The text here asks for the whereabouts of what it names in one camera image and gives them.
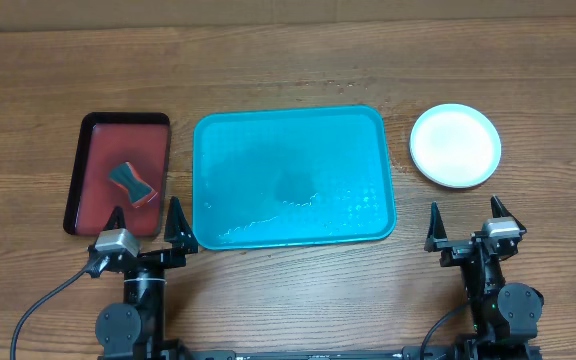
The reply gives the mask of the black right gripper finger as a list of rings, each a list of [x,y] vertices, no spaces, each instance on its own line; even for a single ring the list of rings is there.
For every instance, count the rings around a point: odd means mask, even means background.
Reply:
[[[526,227],[503,205],[497,195],[491,197],[490,203],[494,218],[511,218],[516,223],[520,233],[526,232]]]
[[[447,241],[447,234],[441,218],[437,202],[431,204],[430,224],[426,238],[427,245],[436,245],[439,242]]]

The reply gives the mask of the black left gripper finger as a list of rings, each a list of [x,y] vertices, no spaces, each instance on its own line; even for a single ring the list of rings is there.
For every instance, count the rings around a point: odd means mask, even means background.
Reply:
[[[197,239],[189,225],[181,203],[175,196],[170,198],[164,240],[172,245],[196,245]]]
[[[108,231],[125,227],[126,223],[123,209],[120,206],[115,206],[103,230]]]

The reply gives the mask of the green and orange sponge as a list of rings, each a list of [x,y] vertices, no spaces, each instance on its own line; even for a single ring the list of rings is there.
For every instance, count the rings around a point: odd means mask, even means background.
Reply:
[[[129,202],[134,208],[145,205],[157,195],[157,191],[140,177],[130,162],[124,162],[114,167],[108,178],[126,192]]]

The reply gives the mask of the light blue plate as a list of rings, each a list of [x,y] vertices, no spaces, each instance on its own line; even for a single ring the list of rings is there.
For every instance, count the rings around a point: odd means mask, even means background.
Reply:
[[[432,182],[464,189],[487,181],[502,157],[500,135],[480,111],[462,104],[441,104],[422,113],[409,137],[417,169]]]

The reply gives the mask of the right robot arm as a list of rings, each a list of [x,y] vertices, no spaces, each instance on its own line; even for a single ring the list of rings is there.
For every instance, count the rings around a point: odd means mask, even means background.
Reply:
[[[437,203],[431,215],[424,250],[438,252],[442,267],[461,270],[467,300],[440,318],[425,335],[420,359],[540,359],[540,348],[529,341],[538,334],[544,296],[524,283],[508,283],[501,263],[518,253],[526,227],[501,200],[490,199],[492,217],[466,240],[447,237]],[[428,349],[432,335],[447,321],[470,310],[472,334],[459,336],[444,350]]]

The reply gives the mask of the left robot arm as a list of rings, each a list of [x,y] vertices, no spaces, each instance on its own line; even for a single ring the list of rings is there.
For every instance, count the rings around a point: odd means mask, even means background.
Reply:
[[[115,207],[93,245],[88,247],[85,272],[98,278],[104,272],[124,277],[123,301],[104,308],[95,334],[103,359],[191,359],[179,339],[165,338],[165,273],[186,265],[198,252],[178,198],[169,202],[164,240],[169,248],[143,252],[139,239],[126,228],[124,212]]]

